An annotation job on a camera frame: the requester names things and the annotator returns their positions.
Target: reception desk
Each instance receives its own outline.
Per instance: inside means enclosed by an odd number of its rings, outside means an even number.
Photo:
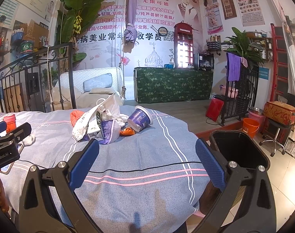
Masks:
[[[210,98],[212,71],[186,68],[134,69],[134,98],[137,103],[166,103]]]

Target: purple paper cup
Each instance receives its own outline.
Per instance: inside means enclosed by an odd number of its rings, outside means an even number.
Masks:
[[[136,106],[136,110],[128,118],[128,124],[136,132],[140,132],[148,125],[153,124],[153,118],[145,108]]]

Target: metal screw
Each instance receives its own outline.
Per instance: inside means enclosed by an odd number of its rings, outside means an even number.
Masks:
[[[265,171],[265,167],[263,167],[263,166],[259,166],[259,170],[260,170],[261,172],[264,172],[264,171]]]
[[[229,166],[232,167],[232,168],[237,167],[237,163],[236,163],[235,161],[230,161],[228,164],[229,164]]]
[[[31,167],[30,167],[30,171],[31,171],[31,172],[35,172],[35,170],[36,170],[36,166],[31,166]]]
[[[66,166],[66,164],[67,164],[66,162],[61,161],[61,162],[58,163],[58,167],[59,168],[64,168]]]

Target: rolling stool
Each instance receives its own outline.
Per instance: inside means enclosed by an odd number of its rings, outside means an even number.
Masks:
[[[290,93],[283,93],[283,94],[282,94],[282,97],[284,97],[284,98],[286,98],[286,99],[288,100],[287,104],[289,104],[289,105],[295,107],[295,95],[292,95],[292,94],[290,94]],[[274,121],[274,120],[272,120],[272,119],[269,119],[269,118],[268,118],[268,121],[269,121],[273,126],[275,126],[275,127],[278,128],[277,133],[276,133],[276,135],[275,135],[275,137],[274,137],[273,140],[264,140],[263,142],[260,142],[259,145],[263,145],[264,142],[274,142],[274,147],[275,147],[275,148],[274,148],[274,151],[271,153],[271,157],[275,156],[275,153],[276,153],[276,150],[277,150],[277,148],[276,148],[276,144],[278,144],[278,145],[280,145],[280,146],[282,147],[282,152],[281,152],[281,154],[284,155],[284,154],[285,154],[285,147],[284,147],[281,143],[279,143],[279,142],[277,141],[277,137],[278,137],[278,135],[279,135],[279,131],[280,131],[280,129],[288,129],[288,128],[290,128],[292,125],[283,125],[282,123],[278,123],[278,122],[276,122],[276,121]]]

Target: red telephone booth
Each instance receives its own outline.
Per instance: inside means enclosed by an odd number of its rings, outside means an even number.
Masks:
[[[177,68],[193,66],[193,28],[189,24],[174,26],[174,62]]]

